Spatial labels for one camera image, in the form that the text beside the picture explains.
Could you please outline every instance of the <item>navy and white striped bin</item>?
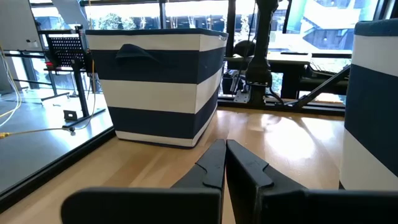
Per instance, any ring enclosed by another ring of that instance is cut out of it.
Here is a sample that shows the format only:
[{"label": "navy and white striped bin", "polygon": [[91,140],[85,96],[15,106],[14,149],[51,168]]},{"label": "navy and white striped bin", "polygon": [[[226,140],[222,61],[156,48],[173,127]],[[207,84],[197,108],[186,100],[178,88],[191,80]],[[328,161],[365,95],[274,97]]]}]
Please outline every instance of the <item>navy and white striped bin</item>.
[{"label": "navy and white striped bin", "polygon": [[119,139],[194,147],[213,117],[228,34],[87,30]]},{"label": "navy and white striped bin", "polygon": [[398,190],[397,96],[398,19],[357,23],[340,188]]}]

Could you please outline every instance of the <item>fabric bin handle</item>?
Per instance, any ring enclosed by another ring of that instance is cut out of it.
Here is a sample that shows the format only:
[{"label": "fabric bin handle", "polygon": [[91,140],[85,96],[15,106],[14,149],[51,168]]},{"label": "fabric bin handle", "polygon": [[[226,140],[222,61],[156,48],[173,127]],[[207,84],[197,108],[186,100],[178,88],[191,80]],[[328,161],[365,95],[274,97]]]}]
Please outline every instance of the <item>fabric bin handle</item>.
[{"label": "fabric bin handle", "polygon": [[123,62],[126,61],[126,59],[131,59],[131,58],[148,58],[160,64],[160,61],[158,61],[145,49],[142,49],[133,44],[124,44],[119,49],[119,52],[116,54],[116,61]]}]

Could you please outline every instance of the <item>black stand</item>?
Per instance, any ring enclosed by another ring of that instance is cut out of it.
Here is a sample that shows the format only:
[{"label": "black stand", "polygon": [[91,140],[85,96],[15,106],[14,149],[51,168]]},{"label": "black stand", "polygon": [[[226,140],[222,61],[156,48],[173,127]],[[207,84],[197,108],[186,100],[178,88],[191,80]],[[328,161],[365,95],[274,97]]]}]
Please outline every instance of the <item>black stand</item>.
[{"label": "black stand", "polygon": [[300,99],[288,102],[285,105],[297,109],[302,108],[303,106],[307,105],[309,102],[313,101],[319,94],[323,93],[324,90],[344,80],[344,78],[349,75],[349,71],[351,70],[350,68],[351,66],[348,65],[341,72],[337,73],[336,75],[333,75],[328,80],[323,82],[320,86],[316,87],[316,89],[312,90],[308,95],[304,95]]},{"label": "black stand", "polygon": [[[82,41],[82,27],[76,27],[75,30],[46,30],[43,31],[49,44],[49,52],[46,57],[50,60],[47,64],[48,70],[62,71],[58,67],[69,67],[73,70],[73,77],[75,78],[76,88],[78,90],[78,96],[80,100],[82,116],[79,118],[76,111],[64,110],[63,115],[65,118],[65,125],[63,128],[70,128],[105,109],[97,109],[94,114],[90,114],[87,107],[87,101],[85,96],[85,89],[83,88],[83,82],[81,80],[82,69],[86,73],[94,74],[95,71],[91,71],[91,64],[93,63],[92,58],[86,52],[84,41]],[[77,37],[62,36],[62,37],[50,37],[50,34],[78,34]]]},{"label": "black stand", "polygon": [[257,0],[259,6],[259,25],[257,28],[256,49],[254,57],[246,70],[246,83],[250,96],[248,103],[263,105],[266,98],[266,88],[269,88],[271,95],[279,98],[272,90],[271,66],[267,60],[269,34],[271,31],[272,15],[278,8],[278,0]]},{"label": "black stand", "polygon": [[[76,87],[79,92],[79,100],[80,100],[80,106],[81,106],[81,111],[83,113],[83,116],[81,118],[78,118],[78,115],[76,111],[69,111],[69,110],[64,110],[63,115],[65,120],[72,120],[69,122],[66,122],[62,127],[63,128],[69,128],[72,127],[85,119],[88,119],[91,117],[91,113],[88,111],[87,107],[87,101],[86,101],[86,96],[85,96],[85,89],[83,88],[83,82],[81,81],[81,73],[80,73],[80,68],[81,68],[81,62],[80,59],[75,58],[72,60],[72,68],[73,68],[73,76],[76,81]],[[97,109],[94,111],[94,115],[97,115],[100,112],[104,112],[105,109]]]}]

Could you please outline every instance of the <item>wooden tabletop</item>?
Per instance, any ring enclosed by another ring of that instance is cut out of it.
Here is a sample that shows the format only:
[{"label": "wooden tabletop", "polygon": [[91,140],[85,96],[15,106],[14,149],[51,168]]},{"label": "wooden tabletop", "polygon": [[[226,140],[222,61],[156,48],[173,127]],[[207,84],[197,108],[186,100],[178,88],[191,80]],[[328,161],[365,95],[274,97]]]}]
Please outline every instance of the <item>wooden tabletop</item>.
[{"label": "wooden tabletop", "polygon": [[[168,188],[216,139],[236,140],[310,189],[337,189],[343,130],[340,117],[218,108],[196,148],[172,149],[113,138],[0,214],[0,223],[61,223],[63,200],[85,187]],[[234,223],[228,186],[223,223]]]}]

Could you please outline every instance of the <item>glass window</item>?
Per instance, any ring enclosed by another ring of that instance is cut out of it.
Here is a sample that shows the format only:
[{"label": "glass window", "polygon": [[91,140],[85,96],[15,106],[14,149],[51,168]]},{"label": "glass window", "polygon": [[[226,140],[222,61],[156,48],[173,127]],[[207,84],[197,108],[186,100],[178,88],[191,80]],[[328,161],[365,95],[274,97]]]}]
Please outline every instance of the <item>glass window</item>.
[{"label": "glass window", "polygon": [[226,32],[228,1],[167,2],[166,28],[203,28]]},{"label": "glass window", "polygon": [[157,3],[86,6],[85,10],[93,29],[159,29]]},{"label": "glass window", "polygon": [[[287,9],[287,4],[283,2],[275,12],[272,23],[275,23],[279,11]],[[350,54],[355,24],[371,21],[376,6],[376,0],[292,1],[287,34],[282,34],[283,22],[278,22],[277,28],[271,31],[274,39],[271,38],[270,50]],[[281,16],[278,21],[284,21],[284,18]]]},{"label": "glass window", "polygon": [[56,7],[33,7],[32,13],[41,30],[70,29]]},{"label": "glass window", "polygon": [[[20,57],[12,57],[12,63],[15,68],[15,72],[19,80],[27,80],[27,75],[24,67],[24,63],[22,62],[22,58]],[[19,85],[24,87],[29,87],[29,83],[27,82],[19,82]]]},{"label": "glass window", "polygon": [[250,40],[256,35],[257,24],[257,4],[255,0],[237,0],[236,1],[236,18],[235,18],[235,37],[234,45],[242,40],[248,40],[250,32]]}]

